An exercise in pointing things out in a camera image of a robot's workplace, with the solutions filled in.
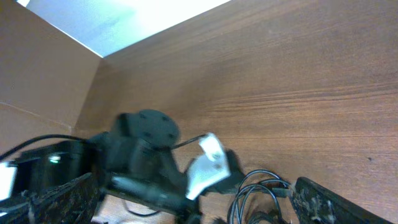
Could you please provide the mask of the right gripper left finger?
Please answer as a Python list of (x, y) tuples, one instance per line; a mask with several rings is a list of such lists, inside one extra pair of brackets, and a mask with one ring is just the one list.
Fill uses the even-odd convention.
[(24, 190), (1, 201), (1, 223), (91, 223), (100, 190), (92, 173), (47, 190)]

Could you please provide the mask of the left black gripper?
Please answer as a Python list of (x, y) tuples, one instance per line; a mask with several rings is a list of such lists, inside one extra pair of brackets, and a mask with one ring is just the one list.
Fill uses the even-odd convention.
[(210, 192), (234, 194), (244, 174), (236, 153), (225, 152), (221, 162), (210, 161), (205, 155), (192, 160), (186, 170), (187, 195), (206, 195)]

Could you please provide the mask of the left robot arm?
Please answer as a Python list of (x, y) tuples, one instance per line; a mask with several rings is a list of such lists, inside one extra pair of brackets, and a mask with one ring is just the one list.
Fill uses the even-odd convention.
[(2, 223), (90, 223), (112, 195), (199, 223), (200, 197), (233, 194), (243, 180), (236, 154), (214, 134), (197, 137), (203, 154), (180, 171), (173, 150), (177, 124), (156, 110), (119, 114), (108, 132), (88, 139), (58, 135), (58, 143), (27, 150), (9, 163), (11, 193), (1, 201)]

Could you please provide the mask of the black USB cable gold plug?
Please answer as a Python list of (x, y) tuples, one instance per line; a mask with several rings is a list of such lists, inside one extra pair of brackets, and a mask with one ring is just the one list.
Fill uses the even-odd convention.
[[(266, 174), (271, 176), (271, 178), (260, 180), (257, 183), (244, 185), (245, 181), (255, 174)], [(249, 197), (255, 193), (270, 195), (274, 203), (274, 209), (269, 212), (254, 212), (249, 217), (248, 223), (287, 223), (282, 216), (282, 209), (278, 198), (286, 198), (289, 194), (289, 190), (290, 183), (274, 172), (265, 169), (250, 171), (238, 184), (235, 197), (228, 209), (227, 224), (243, 223), (246, 202)]]

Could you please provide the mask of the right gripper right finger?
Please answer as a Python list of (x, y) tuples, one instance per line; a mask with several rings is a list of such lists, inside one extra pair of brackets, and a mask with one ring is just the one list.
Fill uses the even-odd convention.
[(389, 223), (306, 177), (299, 177), (290, 188), (290, 202), (300, 223)]

